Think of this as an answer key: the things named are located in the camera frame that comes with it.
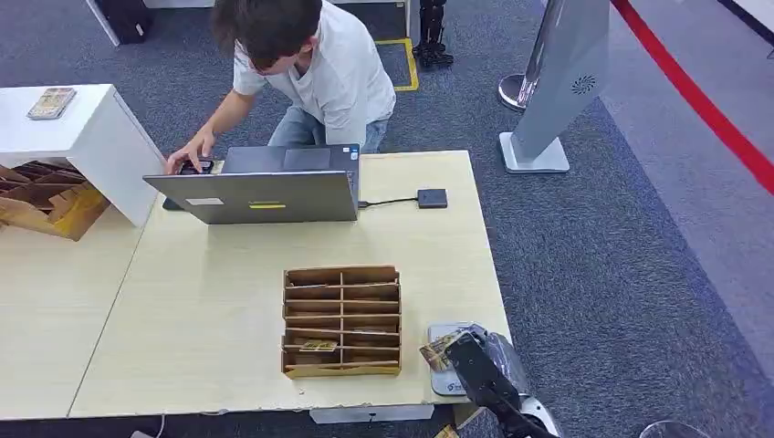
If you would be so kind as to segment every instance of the cardboard box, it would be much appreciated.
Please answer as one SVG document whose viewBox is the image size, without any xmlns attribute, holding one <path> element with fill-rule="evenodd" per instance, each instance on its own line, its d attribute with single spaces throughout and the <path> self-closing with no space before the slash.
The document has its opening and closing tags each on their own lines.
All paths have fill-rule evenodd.
<svg viewBox="0 0 774 438">
<path fill-rule="evenodd" d="M 401 372 L 394 266 L 285 271 L 282 372 L 290 379 Z"/>
<path fill-rule="evenodd" d="M 74 168 L 0 166 L 0 222 L 78 241 L 110 202 Z"/>
</svg>

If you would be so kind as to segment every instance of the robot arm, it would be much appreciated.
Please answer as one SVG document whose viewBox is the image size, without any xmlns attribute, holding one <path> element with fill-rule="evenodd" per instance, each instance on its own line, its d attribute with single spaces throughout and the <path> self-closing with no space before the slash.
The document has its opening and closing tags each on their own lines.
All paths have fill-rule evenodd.
<svg viewBox="0 0 774 438">
<path fill-rule="evenodd" d="M 494 413 L 506 438 L 558 438 L 538 417 L 522 413 L 522 396 L 484 350 L 485 339 L 463 333 L 446 346 L 445 356 L 454 366 L 467 397 Z"/>
<path fill-rule="evenodd" d="M 420 0 L 420 40 L 413 53 L 426 68 L 450 66 L 455 62 L 455 57 L 445 53 L 446 46 L 441 42 L 444 38 L 445 4 L 446 0 Z"/>
</svg>

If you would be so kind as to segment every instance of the man's hand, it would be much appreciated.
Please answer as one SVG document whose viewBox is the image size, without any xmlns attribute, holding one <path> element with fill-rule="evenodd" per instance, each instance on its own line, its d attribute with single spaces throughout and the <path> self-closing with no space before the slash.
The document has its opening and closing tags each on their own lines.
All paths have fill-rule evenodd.
<svg viewBox="0 0 774 438">
<path fill-rule="evenodd" d="M 215 135 L 213 134 L 213 130 L 207 125 L 204 125 L 196 132 L 196 135 L 193 136 L 191 141 L 188 141 L 188 144 L 169 156 L 164 171 L 168 175 L 177 173 L 183 162 L 189 160 L 196 170 L 201 173 L 202 164 L 199 162 L 199 153 L 202 153 L 204 157 L 209 157 L 214 144 Z"/>
</svg>

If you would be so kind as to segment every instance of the gray laptop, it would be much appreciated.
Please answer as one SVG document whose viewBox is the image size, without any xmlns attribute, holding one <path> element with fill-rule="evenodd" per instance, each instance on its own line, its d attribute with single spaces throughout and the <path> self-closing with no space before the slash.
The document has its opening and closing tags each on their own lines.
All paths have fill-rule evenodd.
<svg viewBox="0 0 774 438">
<path fill-rule="evenodd" d="M 143 179 L 206 224 L 356 221 L 358 145 L 231 148 L 218 174 Z"/>
</svg>

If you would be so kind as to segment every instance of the man's hair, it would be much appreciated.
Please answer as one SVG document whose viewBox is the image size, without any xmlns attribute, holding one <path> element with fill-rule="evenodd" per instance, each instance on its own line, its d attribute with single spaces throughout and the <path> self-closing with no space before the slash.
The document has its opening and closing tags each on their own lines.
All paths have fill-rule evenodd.
<svg viewBox="0 0 774 438">
<path fill-rule="evenodd" d="M 213 31 L 227 53 L 239 43 L 254 66 L 269 68 L 317 32 L 321 9 L 322 0 L 217 0 Z"/>
</svg>

